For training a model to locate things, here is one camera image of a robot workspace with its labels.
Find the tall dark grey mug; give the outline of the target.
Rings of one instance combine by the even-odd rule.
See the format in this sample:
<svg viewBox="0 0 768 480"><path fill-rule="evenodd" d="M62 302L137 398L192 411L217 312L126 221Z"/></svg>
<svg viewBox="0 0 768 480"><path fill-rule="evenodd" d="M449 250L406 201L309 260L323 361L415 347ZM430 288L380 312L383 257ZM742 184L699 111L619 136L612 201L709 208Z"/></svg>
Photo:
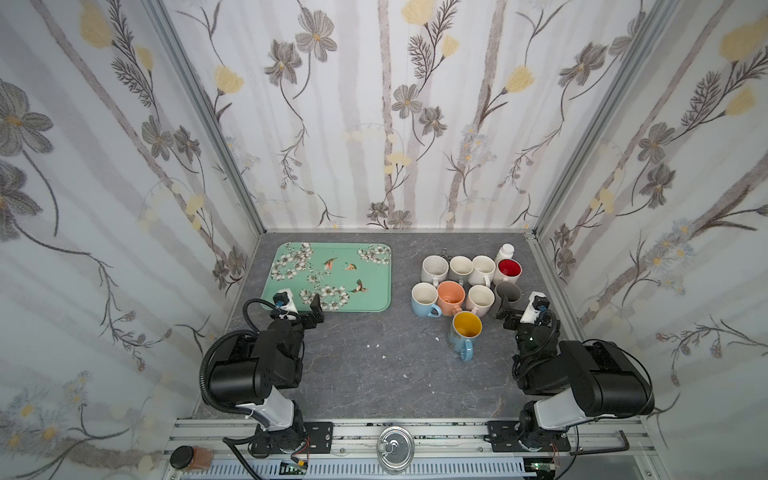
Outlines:
<svg viewBox="0 0 768 480"><path fill-rule="evenodd" d="M495 302L489 310L489 315L494 319L496 319L496 313L499 308L500 299L502 297L507 297L509 301L512 302L513 307L522 297L521 290L516 284L502 283L496 285L493 289L493 292L495 294Z"/></svg>

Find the pink mug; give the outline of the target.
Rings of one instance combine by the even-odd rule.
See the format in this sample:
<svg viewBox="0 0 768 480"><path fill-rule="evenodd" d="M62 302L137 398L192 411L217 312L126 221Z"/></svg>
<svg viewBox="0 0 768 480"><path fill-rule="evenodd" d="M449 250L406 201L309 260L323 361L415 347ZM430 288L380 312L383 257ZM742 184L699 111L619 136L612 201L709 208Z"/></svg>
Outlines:
<svg viewBox="0 0 768 480"><path fill-rule="evenodd" d="M494 292L484 285L473 285L466 295L465 310L478 317L486 315L495 302Z"/></svg>

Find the blue mug with brown rim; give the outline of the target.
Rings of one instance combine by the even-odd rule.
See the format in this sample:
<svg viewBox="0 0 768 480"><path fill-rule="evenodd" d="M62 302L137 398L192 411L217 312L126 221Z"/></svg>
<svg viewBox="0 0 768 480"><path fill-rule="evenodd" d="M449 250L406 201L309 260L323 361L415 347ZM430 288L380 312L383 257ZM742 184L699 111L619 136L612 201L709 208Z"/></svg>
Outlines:
<svg viewBox="0 0 768 480"><path fill-rule="evenodd" d="M472 312L461 311L453 317L448 340L463 362L473 359L474 341L482 330L481 319Z"/></svg>

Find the white mug with red inside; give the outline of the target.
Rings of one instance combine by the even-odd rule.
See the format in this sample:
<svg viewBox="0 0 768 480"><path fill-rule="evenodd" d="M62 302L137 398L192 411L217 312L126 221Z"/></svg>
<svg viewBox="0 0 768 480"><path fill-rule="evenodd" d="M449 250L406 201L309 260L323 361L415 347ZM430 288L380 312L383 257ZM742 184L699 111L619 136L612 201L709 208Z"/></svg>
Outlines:
<svg viewBox="0 0 768 480"><path fill-rule="evenodd" d="M521 276L523 268L521 264L514 259L502 259L496 263L496 270L493 276L493 283L499 285L502 283L516 284Z"/></svg>

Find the green plastic tray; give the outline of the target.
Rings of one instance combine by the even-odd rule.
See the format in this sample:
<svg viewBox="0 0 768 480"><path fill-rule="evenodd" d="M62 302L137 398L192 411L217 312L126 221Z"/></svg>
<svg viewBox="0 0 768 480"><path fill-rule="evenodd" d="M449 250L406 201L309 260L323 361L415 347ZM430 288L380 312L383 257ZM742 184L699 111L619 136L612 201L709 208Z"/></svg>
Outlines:
<svg viewBox="0 0 768 480"><path fill-rule="evenodd" d="M300 311L318 297L325 312L382 312L391 303L391 265L384 243L286 242L268 269L262 298L289 290Z"/></svg>

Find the white cream mug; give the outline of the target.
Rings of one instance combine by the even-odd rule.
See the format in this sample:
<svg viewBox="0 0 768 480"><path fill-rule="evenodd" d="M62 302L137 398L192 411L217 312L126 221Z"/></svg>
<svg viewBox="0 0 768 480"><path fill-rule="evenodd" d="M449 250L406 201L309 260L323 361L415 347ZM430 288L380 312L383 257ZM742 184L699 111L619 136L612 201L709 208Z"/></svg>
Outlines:
<svg viewBox="0 0 768 480"><path fill-rule="evenodd" d="M468 282L472 286L483 285L490 287L496 271L495 261L485 255L477 255L472 261L472 272L468 277Z"/></svg>

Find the cream mug with orange handle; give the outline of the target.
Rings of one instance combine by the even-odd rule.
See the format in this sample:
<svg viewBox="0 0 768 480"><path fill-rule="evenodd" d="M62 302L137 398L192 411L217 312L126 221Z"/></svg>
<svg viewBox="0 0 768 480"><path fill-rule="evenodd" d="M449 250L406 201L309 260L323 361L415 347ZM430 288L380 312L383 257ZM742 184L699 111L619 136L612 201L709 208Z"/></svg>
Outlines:
<svg viewBox="0 0 768 480"><path fill-rule="evenodd" d="M463 309L466 293L462 285L446 280L437 286L437 306L443 316L453 317Z"/></svg>

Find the light blue mug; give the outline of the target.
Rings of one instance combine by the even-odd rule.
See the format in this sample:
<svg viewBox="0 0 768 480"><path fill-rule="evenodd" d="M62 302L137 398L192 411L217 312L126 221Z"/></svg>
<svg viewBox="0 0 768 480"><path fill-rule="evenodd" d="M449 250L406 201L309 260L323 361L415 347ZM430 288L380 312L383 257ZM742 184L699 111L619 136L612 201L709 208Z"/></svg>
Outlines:
<svg viewBox="0 0 768 480"><path fill-rule="evenodd" d="M411 308L417 317L439 318L442 310L437 305L437 288L431 283L420 282L411 290Z"/></svg>

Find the beige mug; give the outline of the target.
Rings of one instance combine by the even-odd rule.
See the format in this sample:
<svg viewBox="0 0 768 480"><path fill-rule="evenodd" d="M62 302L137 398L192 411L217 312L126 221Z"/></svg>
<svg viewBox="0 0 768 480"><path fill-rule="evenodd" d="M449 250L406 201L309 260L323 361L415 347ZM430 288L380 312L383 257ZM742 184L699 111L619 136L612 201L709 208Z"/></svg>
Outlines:
<svg viewBox="0 0 768 480"><path fill-rule="evenodd" d="M437 287L445 281L450 270L449 262L439 255L429 255L421 265L420 279Z"/></svg>

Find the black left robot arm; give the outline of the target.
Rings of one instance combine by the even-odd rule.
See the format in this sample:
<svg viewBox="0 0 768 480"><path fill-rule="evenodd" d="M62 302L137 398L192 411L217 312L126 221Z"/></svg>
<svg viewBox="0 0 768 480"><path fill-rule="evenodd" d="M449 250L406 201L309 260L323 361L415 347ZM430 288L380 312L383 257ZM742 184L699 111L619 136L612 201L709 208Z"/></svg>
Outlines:
<svg viewBox="0 0 768 480"><path fill-rule="evenodd" d="M257 422L251 436L223 439L253 479L260 475L241 453L242 445L255 458L266 458L276 449L293 452L309 448L301 410L281 391L299 386L305 331L316 328L325 316L318 294L311 298L307 312L293 310L291 305L288 290L276 293L272 301L246 300L242 316L247 327L215 340L199 369L198 385L206 405Z"/></svg>

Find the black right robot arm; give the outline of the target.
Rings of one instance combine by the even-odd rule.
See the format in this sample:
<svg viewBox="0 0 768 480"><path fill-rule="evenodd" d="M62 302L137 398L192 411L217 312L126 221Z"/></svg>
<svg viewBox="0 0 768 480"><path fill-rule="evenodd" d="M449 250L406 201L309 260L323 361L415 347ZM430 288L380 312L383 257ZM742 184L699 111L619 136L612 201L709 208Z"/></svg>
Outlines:
<svg viewBox="0 0 768 480"><path fill-rule="evenodd" d="M642 364L613 342L562 340L561 322L544 294L532 293L523 310L499 296L491 313L515 333L513 379L538 398L525 404L514 426L522 449L560 449L572 427L652 412L652 380L638 370Z"/></svg>

